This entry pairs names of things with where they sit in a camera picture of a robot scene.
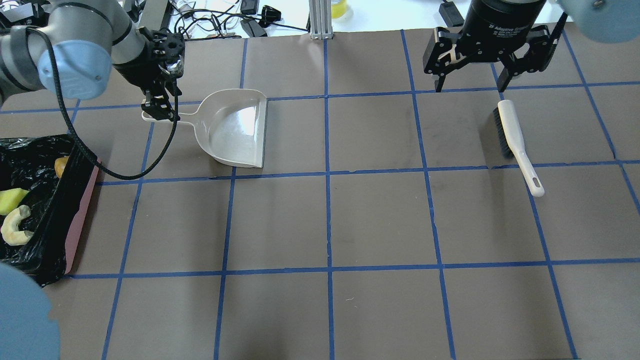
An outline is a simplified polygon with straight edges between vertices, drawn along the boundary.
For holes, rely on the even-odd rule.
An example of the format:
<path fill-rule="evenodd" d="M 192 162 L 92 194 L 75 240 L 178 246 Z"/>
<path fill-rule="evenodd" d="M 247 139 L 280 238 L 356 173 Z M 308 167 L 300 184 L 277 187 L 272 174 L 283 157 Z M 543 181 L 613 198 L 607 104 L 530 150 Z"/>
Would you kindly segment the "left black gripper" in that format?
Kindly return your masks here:
<path fill-rule="evenodd" d="M 114 41 L 114 68 L 141 90 L 142 111 L 155 120 L 179 120 L 171 101 L 182 95 L 178 79 L 185 72 L 185 51 L 183 34 L 167 27 L 130 28 Z"/>

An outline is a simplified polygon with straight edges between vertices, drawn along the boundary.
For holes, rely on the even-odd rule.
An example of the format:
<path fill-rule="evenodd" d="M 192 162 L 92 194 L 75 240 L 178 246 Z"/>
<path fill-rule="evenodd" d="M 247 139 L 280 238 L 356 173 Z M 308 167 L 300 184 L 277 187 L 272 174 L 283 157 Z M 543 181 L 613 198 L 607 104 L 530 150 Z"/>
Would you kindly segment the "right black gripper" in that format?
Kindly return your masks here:
<path fill-rule="evenodd" d="M 503 64 L 498 91 L 522 73 L 547 70 L 569 15 L 562 13 L 553 30 L 535 25 L 544 0 L 473 0 L 463 25 L 435 27 L 422 58 L 423 72 L 438 76 L 442 92 L 446 76 L 466 64 Z"/>

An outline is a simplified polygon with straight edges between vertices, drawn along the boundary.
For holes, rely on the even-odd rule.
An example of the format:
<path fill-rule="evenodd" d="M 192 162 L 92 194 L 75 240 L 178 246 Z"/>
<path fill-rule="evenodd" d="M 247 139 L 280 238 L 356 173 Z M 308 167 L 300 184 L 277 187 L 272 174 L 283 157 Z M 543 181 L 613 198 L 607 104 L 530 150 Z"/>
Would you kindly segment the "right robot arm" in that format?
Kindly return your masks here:
<path fill-rule="evenodd" d="M 639 36 L 637 0 L 560 0 L 562 14 L 553 29 L 535 25 L 544 0 L 473 0 L 462 27 L 434 28 L 422 58 L 424 73 L 441 92 L 446 76 L 468 64 L 500 62 L 496 86 L 508 88 L 514 77 L 546 71 L 571 18 L 597 43 L 624 43 Z"/>

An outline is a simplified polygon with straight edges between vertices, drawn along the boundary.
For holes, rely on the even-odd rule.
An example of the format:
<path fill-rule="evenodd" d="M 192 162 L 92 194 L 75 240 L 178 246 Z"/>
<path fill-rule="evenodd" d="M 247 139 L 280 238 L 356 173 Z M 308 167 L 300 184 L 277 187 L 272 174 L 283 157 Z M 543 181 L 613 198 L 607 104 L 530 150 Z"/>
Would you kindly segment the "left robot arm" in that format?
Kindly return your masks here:
<path fill-rule="evenodd" d="M 1 256 L 1 358 L 58 360 L 61 335 L 50 319 L 42 287 L 69 273 L 99 171 L 108 170 L 79 139 L 66 99 L 91 100 L 106 89 L 112 69 L 145 95 L 142 109 L 178 125 L 177 80 L 183 75 L 185 41 L 167 28 L 135 27 L 116 0 L 52 0 L 47 25 L 1 32 L 1 102 L 16 94 L 55 93 L 71 136 L 67 172 L 53 190 L 31 239 Z"/>

